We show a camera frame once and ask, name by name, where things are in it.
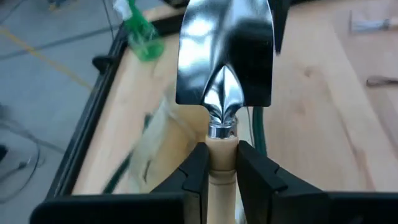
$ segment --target yellow floor line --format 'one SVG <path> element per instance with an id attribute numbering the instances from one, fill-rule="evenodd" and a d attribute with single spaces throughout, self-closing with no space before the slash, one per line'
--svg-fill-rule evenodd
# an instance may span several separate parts
<path id="1" fill-rule="evenodd" d="M 93 87 L 88 84 L 86 81 L 81 79 L 78 75 L 76 75 L 74 72 L 69 70 L 67 67 L 60 65 L 59 63 L 47 58 L 46 56 L 38 53 L 33 47 L 27 45 L 25 42 L 21 41 L 18 39 L 16 36 L 14 36 L 12 33 L 10 33 L 6 28 L 0 27 L 0 34 L 5 35 L 8 39 L 13 41 L 15 44 L 19 45 L 23 49 L 26 49 L 31 55 L 37 57 L 38 59 L 42 60 L 43 62 L 51 65 L 54 69 L 58 70 L 61 73 L 66 74 L 69 76 L 74 82 L 78 83 L 79 85 L 86 87 L 90 91 L 93 89 Z"/>

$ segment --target concrete floor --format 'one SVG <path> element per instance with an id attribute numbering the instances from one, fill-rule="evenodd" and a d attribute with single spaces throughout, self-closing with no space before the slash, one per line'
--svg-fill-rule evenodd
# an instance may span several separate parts
<path id="1" fill-rule="evenodd" d="M 10 150 L 0 162 L 0 223 L 28 223 L 32 209 L 43 201 L 90 94 L 65 73 L 93 86 L 98 72 L 91 59 L 108 53 L 117 32 L 110 27 L 121 22 L 112 0 L 68 2 L 49 11 L 47 0 L 0 0 L 0 105 L 6 108 L 8 124 L 13 121 L 0 125 L 0 144 Z M 146 10 L 162 3 L 136 0 L 136 4 Z M 33 169 L 29 164 L 2 180 L 20 162 L 35 159 L 37 147 L 21 130 L 42 141 L 39 168 L 19 194 L 4 202 Z"/>

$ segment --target chrome trowel blade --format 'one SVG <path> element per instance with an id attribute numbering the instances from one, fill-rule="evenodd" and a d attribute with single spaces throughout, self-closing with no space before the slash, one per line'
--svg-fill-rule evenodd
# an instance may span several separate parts
<path id="1" fill-rule="evenodd" d="M 273 57 L 268 1 L 191 0 L 180 33 L 176 102 L 205 105 L 217 76 L 229 72 L 243 106 L 269 106 Z"/>

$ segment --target green spray bottle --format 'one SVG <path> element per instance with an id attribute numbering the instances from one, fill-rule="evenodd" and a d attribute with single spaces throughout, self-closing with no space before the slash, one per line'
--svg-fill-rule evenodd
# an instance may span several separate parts
<path id="1" fill-rule="evenodd" d="M 127 30 L 130 48 L 141 61 L 151 61 L 162 55 L 164 42 L 155 27 L 148 22 L 135 6 L 135 0 L 116 0 L 117 10 Z"/>

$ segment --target wooden workbench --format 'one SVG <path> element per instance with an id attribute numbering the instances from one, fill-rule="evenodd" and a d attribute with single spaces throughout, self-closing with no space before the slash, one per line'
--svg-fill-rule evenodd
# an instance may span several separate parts
<path id="1" fill-rule="evenodd" d="M 383 19 L 396 1 L 319 1 L 291 8 L 282 54 L 274 61 L 272 105 L 264 110 L 269 157 L 324 190 L 398 189 L 398 89 L 364 86 L 370 75 L 398 78 L 398 33 L 349 35 L 354 18 Z M 160 19 L 168 7 L 146 12 Z M 74 194 L 98 194 L 142 132 L 176 76 L 178 35 L 156 62 L 129 48 L 119 66 Z M 239 136 L 249 140 L 239 111 Z M 117 192 L 129 192 L 126 177 Z"/>

